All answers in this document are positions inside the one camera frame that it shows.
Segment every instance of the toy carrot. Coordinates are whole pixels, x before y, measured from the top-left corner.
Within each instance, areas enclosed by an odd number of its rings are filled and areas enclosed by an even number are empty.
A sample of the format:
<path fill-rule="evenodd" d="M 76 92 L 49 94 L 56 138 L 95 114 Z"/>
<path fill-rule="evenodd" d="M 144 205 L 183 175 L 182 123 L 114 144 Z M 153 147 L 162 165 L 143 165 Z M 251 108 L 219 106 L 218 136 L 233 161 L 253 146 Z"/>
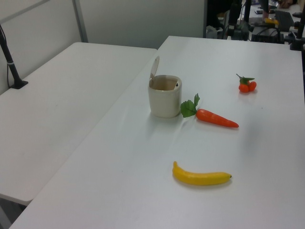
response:
<path fill-rule="evenodd" d="M 181 104 L 180 110 L 183 118 L 190 117 L 196 115 L 196 117 L 204 122 L 213 123 L 216 125 L 222 125 L 226 127 L 238 128 L 238 124 L 225 119 L 217 114 L 214 114 L 210 111 L 199 109 L 196 110 L 196 106 L 198 105 L 198 101 L 200 100 L 199 95 L 196 94 L 194 98 L 194 102 L 191 100 L 185 101 Z"/>

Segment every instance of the toy fruit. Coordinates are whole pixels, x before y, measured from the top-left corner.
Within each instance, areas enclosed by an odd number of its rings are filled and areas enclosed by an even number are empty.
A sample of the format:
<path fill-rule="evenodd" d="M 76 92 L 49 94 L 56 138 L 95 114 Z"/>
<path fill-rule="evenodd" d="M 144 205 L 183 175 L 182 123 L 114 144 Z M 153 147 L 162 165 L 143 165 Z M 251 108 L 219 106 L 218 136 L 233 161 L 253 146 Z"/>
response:
<path fill-rule="evenodd" d="M 173 175 L 175 178 L 190 185 L 218 185 L 225 183 L 232 177 L 225 172 L 191 173 L 180 168 L 176 161 L 173 162 Z"/>
<path fill-rule="evenodd" d="M 196 117 L 199 120 L 204 122 L 213 123 L 216 125 L 222 125 L 226 127 L 238 128 L 239 125 L 231 120 L 225 119 L 217 114 L 214 114 L 204 109 L 197 110 L 196 106 L 198 105 L 199 100 L 200 100 L 199 95 L 196 94 L 194 98 L 194 102 L 188 100 L 181 104 L 180 110 L 181 110 L 181 114 L 183 115 L 183 118 L 196 115 Z"/>
<path fill-rule="evenodd" d="M 254 80 L 254 78 L 245 78 L 245 77 L 241 77 L 238 74 L 236 74 L 239 77 L 239 91 L 242 93 L 248 93 L 248 92 L 252 92 L 255 90 L 256 88 L 256 82 L 251 80 Z"/>

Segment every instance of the cherry tomato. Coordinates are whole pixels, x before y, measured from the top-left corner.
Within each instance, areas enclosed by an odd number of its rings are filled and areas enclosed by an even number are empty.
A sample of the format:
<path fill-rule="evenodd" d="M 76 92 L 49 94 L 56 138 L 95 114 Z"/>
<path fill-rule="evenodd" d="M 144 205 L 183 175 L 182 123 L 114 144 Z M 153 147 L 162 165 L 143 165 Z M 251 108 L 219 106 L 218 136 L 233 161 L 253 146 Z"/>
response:
<path fill-rule="evenodd" d="M 240 92 L 242 92 L 242 93 L 248 93 L 249 92 L 249 87 L 246 84 L 240 84 L 238 88 L 239 88 Z"/>
<path fill-rule="evenodd" d="M 249 91 L 252 92 L 255 90 L 255 88 L 256 88 L 256 82 L 253 81 L 249 84 Z"/>

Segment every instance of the yellow banana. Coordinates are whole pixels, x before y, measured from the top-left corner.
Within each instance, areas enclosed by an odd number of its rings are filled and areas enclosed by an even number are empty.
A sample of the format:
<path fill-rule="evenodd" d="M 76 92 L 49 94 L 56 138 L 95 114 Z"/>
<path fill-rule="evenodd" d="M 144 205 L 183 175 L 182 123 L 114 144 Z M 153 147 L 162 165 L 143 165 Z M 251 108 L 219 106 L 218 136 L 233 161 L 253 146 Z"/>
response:
<path fill-rule="evenodd" d="M 190 185 L 218 185 L 229 181 L 232 177 L 228 173 L 215 172 L 215 173 L 191 173 L 183 170 L 173 162 L 173 175 L 186 184 Z"/>

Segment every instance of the white wall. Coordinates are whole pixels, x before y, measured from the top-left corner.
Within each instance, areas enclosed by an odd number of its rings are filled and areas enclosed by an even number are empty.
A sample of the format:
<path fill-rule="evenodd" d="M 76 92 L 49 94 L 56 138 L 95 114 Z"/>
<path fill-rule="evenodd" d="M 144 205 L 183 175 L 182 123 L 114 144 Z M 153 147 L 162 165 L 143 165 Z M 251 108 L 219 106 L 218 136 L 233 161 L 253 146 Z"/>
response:
<path fill-rule="evenodd" d="M 92 43 L 158 49 L 169 36 L 203 37 L 207 0 L 79 0 Z"/>
<path fill-rule="evenodd" d="M 50 0 L 3 23 L 2 28 L 21 79 L 81 41 L 72 0 Z M 7 89 L 6 59 L 0 49 L 0 94 Z"/>

